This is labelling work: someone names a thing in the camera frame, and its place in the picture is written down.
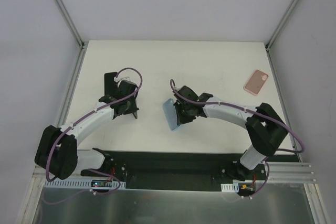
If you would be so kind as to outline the light blue phone case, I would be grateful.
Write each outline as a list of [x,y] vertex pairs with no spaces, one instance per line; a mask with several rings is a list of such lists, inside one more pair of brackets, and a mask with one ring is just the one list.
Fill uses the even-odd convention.
[[163,103],[163,111],[171,131],[175,131],[179,128],[177,123],[177,112],[174,106],[174,100],[168,99]]

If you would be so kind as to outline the black screen smartphone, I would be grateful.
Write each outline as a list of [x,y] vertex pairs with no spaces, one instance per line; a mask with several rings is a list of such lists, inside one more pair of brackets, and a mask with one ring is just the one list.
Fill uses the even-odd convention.
[[114,80],[117,72],[108,72],[104,74],[104,94],[113,96],[118,89],[118,83]]
[[118,82],[121,82],[121,81],[131,81],[131,79],[130,77],[123,77],[118,80]]

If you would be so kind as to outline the pink phone case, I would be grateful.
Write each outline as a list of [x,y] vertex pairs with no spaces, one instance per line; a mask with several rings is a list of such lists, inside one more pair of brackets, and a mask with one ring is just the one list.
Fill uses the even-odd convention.
[[268,74],[260,70],[255,70],[245,83],[243,89],[248,93],[257,96],[268,78]]

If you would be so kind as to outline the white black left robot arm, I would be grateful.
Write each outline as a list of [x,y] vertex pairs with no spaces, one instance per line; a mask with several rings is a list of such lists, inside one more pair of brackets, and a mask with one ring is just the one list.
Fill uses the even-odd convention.
[[42,133],[35,164],[44,168],[46,179],[66,179],[76,170],[93,169],[99,176],[110,173],[106,154],[98,149],[79,151],[78,145],[91,133],[121,115],[137,116],[136,98],[140,87],[124,79],[114,82],[110,93],[79,119],[61,127],[50,125]]

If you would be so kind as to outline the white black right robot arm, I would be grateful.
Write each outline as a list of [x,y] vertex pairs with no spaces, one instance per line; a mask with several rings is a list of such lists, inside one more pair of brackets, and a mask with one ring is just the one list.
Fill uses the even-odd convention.
[[251,146],[240,160],[226,169],[227,175],[244,181],[255,173],[262,161],[278,150],[288,134],[285,124],[271,105],[247,106],[228,103],[209,93],[197,95],[191,88],[182,86],[174,90],[176,126],[191,123],[197,117],[223,120],[245,129]]

